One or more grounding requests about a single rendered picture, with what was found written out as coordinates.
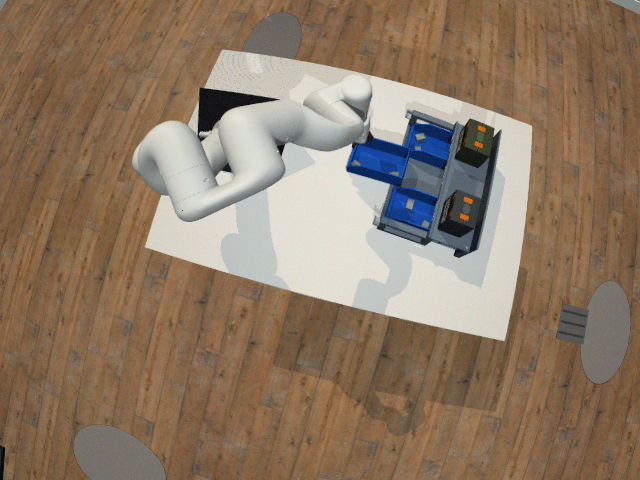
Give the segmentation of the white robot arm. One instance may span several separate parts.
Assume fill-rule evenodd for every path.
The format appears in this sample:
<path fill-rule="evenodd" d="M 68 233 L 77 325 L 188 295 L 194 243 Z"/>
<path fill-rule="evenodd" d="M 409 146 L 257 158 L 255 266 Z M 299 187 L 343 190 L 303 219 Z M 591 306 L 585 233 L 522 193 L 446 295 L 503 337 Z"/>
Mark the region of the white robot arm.
<path fill-rule="evenodd" d="M 194 222 L 277 183 L 285 174 L 277 146 L 331 152 L 354 143 L 372 95 L 366 77 L 350 74 L 303 104 L 281 99 L 233 108 L 214 130 L 199 133 L 202 142 L 185 123 L 163 122 L 137 146 L 132 166 L 152 190 L 169 195 L 180 220 Z M 227 163 L 234 177 L 220 186 L 215 177 Z"/>

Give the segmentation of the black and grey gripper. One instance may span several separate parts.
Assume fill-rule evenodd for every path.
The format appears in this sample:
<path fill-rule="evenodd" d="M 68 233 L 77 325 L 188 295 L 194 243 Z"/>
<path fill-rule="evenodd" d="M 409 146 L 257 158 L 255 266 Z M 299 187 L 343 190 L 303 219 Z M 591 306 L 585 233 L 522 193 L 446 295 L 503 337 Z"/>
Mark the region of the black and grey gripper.
<path fill-rule="evenodd" d="M 363 131 L 362 135 L 359 137 L 359 139 L 356 142 L 352 143 L 352 148 L 353 149 L 354 149 L 355 145 L 358 146 L 358 143 L 364 144 L 366 141 L 373 141 L 374 137 L 370 132 L 370 128 L 369 128 L 370 125 L 371 125 L 371 120 L 370 120 L 370 115 L 369 115 L 369 112 L 368 112 L 367 119 L 364 122 L 364 131 Z"/>

